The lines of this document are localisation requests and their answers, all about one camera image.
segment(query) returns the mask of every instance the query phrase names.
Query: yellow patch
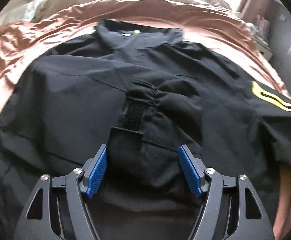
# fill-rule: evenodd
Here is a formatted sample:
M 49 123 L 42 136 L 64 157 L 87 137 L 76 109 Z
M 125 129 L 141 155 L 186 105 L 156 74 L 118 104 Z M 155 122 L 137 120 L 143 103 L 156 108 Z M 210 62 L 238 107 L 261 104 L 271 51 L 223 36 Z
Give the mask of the yellow patch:
M 267 101 L 271 104 L 276 105 L 277 107 L 291 112 L 291 103 L 287 103 L 283 101 L 278 96 L 271 94 L 270 92 L 264 90 L 262 87 L 259 86 L 259 84 L 255 81 L 252 82 L 252 92 L 255 94 L 258 98 Z

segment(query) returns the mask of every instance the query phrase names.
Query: blue gripper pad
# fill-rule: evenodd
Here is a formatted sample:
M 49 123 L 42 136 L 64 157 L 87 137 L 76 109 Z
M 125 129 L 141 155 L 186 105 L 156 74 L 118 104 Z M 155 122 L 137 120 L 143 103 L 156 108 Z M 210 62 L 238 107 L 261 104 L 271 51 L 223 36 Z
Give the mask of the blue gripper pad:
M 86 195 L 88 198 L 92 198 L 92 195 L 97 193 L 99 186 L 101 184 L 103 175 L 107 168 L 107 148 L 105 148 L 100 155 L 94 169 L 92 170 L 89 180 L 88 180 L 88 189 Z
M 191 192 L 197 197 L 201 197 L 200 177 L 182 146 L 178 148 L 178 161 Z

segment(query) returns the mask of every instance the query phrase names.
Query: metal screw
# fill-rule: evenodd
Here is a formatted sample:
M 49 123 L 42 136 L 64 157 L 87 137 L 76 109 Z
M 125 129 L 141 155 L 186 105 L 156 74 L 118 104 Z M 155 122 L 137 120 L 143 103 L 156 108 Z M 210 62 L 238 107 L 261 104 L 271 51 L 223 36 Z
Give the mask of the metal screw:
M 47 180 L 48 178 L 49 178 L 49 175 L 48 174 L 43 174 L 41 176 L 41 180 L 43 180 L 43 181 Z
M 73 173 L 74 174 L 80 174 L 82 172 L 82 169 L 81 168 L 75 168 L 74 170 L 73 170 Z
M 213 169 L 213 168 L 207 168 L 207 169 L 206 169 L 206 172 L 207 172 L 208 174 L 214 174 L 214 173 L 215 173 L 215 169 Z
M 247 175 L 245 175 L 245 174 L 240 174 L 240 175 L 239 175 L 239 178 L 242 179 L 242 180 L 247 180 Z

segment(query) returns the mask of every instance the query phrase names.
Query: pink curtain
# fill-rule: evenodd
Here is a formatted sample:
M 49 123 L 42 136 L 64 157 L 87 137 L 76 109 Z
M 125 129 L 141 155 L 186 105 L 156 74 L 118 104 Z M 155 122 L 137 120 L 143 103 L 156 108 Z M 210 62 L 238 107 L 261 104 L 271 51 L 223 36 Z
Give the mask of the pink curtain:
M 256 16 L 264 17 L 268 0 L 241 0 L 238 11 L 245 22 L 256 23 Z

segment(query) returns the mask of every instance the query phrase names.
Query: black polo shirt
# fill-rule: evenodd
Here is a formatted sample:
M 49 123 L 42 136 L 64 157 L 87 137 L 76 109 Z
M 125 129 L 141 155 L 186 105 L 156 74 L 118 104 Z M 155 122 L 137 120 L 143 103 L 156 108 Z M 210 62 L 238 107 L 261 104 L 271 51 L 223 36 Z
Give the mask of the black polo shirt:
M 102 20 L 36 59 L 0 115 L 6 233 L 42 174 L 66 175 L 106 143 L 89 201 L 101 239 L 187 239 L 200 200 L 177 162 L 182 144 L 222 175 L 246 174 L 273 223 L 279 162 L 291 166 L 291 100 L 182 41 L 181 29 Z

